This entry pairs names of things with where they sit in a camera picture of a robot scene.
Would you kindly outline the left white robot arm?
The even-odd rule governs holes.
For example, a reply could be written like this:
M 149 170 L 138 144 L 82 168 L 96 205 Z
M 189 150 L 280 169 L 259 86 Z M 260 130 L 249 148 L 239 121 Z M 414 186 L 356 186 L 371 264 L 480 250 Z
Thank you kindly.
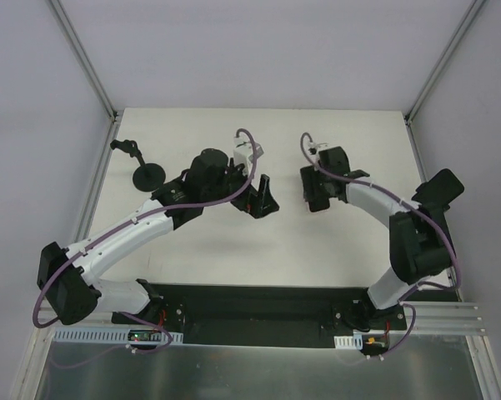
M 41 252 L 38 286 L 57 321 L 73 325 L 93 312 L 110 312 L 153 323 L 162 302 L 147 280 L 113 282 L 103 274 L 141 246 L 200 217 L 205 208 L 231 203 L 255 219 L 277 212 L 269 177 L 262 175 L 258 187 L 251 184 L 262 154 L 260 145 L 249 142 L 237 145 L 232 157 L 205 149 L 182 176 L 164 183 L 122 221 L 68 247 L 48 244 Z

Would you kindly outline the pink case smartphone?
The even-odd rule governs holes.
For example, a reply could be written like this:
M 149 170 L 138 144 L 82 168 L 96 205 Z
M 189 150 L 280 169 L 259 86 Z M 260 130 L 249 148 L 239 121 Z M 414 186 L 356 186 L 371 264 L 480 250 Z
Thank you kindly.
M 307 201 L 307 204 L 311 213 L 318 213 L 327 210 L 330 207 L 328 197 L 313 197 Z

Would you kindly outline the black case smartphone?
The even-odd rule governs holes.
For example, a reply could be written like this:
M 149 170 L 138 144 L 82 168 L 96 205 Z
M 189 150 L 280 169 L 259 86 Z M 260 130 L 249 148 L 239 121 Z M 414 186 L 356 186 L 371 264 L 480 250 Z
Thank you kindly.
M 421 204 L 432 204 L 442 208 L 444 212 L 450 209 L 450 204 L 464 192 L 464 185 L 449 169 L 441 169 L 429 181 L 423 182 L 415 189 L 412 199 Z

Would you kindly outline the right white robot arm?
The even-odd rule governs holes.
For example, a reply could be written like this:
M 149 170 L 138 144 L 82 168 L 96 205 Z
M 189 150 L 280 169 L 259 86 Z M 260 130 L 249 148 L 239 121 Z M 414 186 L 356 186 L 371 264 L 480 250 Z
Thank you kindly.
M 310 142 L 301 149 L 310 162 L 300 170 L 303 198 L 310 212 L 328 209 L 336 198 L 388 229 L 388 269 L 342 313 L 343 323 L 352 329 L 367 332 L 378 328 L 400 301 L 422 286 L 433 287 L 432 277 L 455 268 L 457 257 L 445 213 L 464 186 L 445 168 L 404 200 L 375 183 L 365 171 L 351 169 L 341 147 Z

